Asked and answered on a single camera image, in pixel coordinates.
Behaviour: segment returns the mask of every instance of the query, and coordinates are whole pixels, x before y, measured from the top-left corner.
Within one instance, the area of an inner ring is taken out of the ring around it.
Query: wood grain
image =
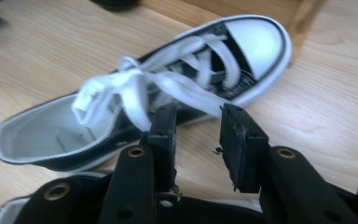
[[[0,17],[6,22],[0,26],[0,122],[115,69],[122,55],[139,57],[190,28],[142,4],[109,12],[87,0],[1,1]],[[355,192],[358,1],[328,1],[297,61],[246,109],[273,146],[301,151],[326,180]],[[219,124],[178,128],[177,184],[187,196],[252,198],[232,191],[224,163],[212,153]],[[0,204],[66,175],[0,161]]]

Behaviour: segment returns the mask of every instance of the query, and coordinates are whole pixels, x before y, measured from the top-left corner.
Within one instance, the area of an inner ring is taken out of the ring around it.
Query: shoe toe cap
[[[225,25],[259,80],[280,60],[291,53],[290,37],[282,26],[267,18],[227,21]]]

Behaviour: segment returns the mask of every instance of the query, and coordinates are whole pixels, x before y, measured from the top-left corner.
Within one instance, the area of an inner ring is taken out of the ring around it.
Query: wooden table
[[[88,0],[0,1],[0,122],[75,91],[190,27],[143,6],[106,11]],[[246,108],[273,146],[301,151],[322,176],[358,187],[358,1],[328,1],[296,62]],[[244,199],[233,192],[218,147],[220,120],[178,128],[177,184],[186,196]],[[68,174],[0,161],[0,204]]]

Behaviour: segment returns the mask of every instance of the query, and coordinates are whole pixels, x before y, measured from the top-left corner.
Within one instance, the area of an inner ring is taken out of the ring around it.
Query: sneaker
[[[156,108],[178,104],[177,123],[221,117],[224,103],[245,106],[289,64],[290,37],[275,20],[240,15],[177,36],[78,92],[0,124],[0,160],[77,172],[111,158],[148,131]]]

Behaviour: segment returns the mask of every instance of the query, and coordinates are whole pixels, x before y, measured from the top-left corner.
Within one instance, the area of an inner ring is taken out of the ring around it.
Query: white shoelace
[[[221,117],[219,106],[228,100],[206,91],[213,74],[211,50],[221,58],[226,69],[224,88],[232,88],[240,78],[240,68],[228,47],[223,43],[225,36],[206,34],[189,36],[164,49],[160,49],[145,62],[123,57],[117,72],[92,77],[81,87],[72,104],[76,120],[85,126],[98,122],[106,113],[117,116],[124,109],[130,121],[141,131],[150,129],[147,87],[154,83],[161,89],[154,106],[165,105],[175,98],[214,117]],[[178,67],[166,67],[182,60],[198,70],[196,80],[180,74]],[[112,105],[114,96],[121,103]]]

